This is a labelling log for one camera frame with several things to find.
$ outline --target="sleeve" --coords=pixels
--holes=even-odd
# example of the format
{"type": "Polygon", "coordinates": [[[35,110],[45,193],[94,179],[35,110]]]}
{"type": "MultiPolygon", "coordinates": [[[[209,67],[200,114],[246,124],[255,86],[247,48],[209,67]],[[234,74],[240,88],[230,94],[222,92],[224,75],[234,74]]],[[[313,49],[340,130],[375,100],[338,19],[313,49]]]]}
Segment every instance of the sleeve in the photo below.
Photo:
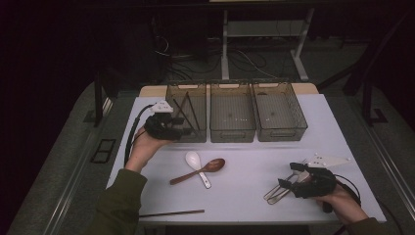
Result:
{"type": "Polygon", "coordinates": [[[134,234],[146,182],[140,173],[121,169],[114,184],[101,195],[96,214],[84,234],[134,234]]]}
{"type": "Polygon", "coordinates": [[[387,229],[376,220],[376,218],[366,218],[361,221],[346,226],[349,235],[388,235],[387,229]]]}

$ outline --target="person's right hand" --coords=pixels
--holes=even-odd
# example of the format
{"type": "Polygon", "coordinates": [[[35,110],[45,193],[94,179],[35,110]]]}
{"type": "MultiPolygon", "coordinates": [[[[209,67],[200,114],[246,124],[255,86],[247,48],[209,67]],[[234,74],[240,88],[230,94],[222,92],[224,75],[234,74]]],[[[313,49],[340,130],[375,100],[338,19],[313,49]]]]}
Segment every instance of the person's right hand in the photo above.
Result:
{"type": "Polygon", "coordinates": [[[344,225],[369,217],[351,195],[340,185],[336,186],[333,193],[313,199],[320,206],[323,205],[323,202],[331,204],[339,221],[344,225]]]}

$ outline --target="white spoon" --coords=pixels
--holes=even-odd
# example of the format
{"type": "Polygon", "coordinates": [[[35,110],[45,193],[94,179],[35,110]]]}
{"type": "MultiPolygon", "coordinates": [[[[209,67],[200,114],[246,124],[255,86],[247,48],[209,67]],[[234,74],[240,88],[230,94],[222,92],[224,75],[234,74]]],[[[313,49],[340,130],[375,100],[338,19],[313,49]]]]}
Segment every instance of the white spoon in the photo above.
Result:
{"type": "MultiPolygon", "coordinates": [[[[187,152],[186,163],[194,170],[199,170],[202,168],[201,158],[199,158],[199,155],[196,152],[187,152]]],[[[210,182],[208,181],[208,178],[205,176],[205,174],[203,172],[200,172],[199,175],[201,176],[201,179],[205,183],[205,186],[207,188],[210,188],[211,187],[210,182]]]]}

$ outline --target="transparent plastic bin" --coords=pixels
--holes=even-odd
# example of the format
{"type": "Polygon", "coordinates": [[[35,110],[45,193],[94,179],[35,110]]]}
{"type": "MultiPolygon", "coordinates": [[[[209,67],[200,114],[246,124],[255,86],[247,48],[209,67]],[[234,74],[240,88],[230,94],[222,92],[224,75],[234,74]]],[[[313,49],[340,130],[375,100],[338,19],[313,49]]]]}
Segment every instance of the transparent plastic bin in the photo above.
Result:
{"type": "Polygon", "coordinates": [[[258,141],[300,141],[308,125],[292,84],[257,79],[253,91],[258,141]]]}
{"type": "Polygon", "coordinates": [[[207,142],[207,84],[204,80],[170,81],[165,101],[173,108],[173,118],[183,118],[183,135],[177,143],[207,142]]]}
{"type": "Polygon", "coordinates": [[[251,143],[255,119],[250,83],[247,80],[210,82],[210,141],[251,143]]]}

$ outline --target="table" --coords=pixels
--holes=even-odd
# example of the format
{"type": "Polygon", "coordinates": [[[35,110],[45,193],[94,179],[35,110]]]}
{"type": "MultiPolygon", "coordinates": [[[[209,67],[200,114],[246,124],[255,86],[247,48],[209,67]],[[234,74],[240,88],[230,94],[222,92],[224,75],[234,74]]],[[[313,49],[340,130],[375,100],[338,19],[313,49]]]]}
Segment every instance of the table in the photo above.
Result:
{"type": "MultiPolygon", "coordinates": [[[[323,95],[310,84],[293,84],[308,129],[298,142],[253,143],[174,143],[161,148],[143,169],[149,181],[143,191],[140,214],[205,210],[204,213],[153,216],[141,218],[143,225],[183,224],[314,224],[338,222],[332,213],[321,212],[313,200],[297,199],[289,194],[275,205],[262,199],[277,184],[277,178],[291,174],[289,163],[320,156],[351,159],[349,164],[330,168],[335,174],[351,180],[359,189],[362,207],[370,216],[386,221],[359,166],[339,129],[323,95]],[[193,171],[185,162],[185,154],[196,151],[202,165],[216,158],[226,161],[216,173],[206,173],[211,188],[206,189],[199,176],[177,185],[172,178],[193,171]]],[[[120,143],[108,182],[114,182],[122,168],[124,146],[132,122],[147,105],[163,99],[165,86],[144,87],[134,103],[130,119],[120,143]]],[[[150,112],[145,112],[139,126],[150,112]]]]}

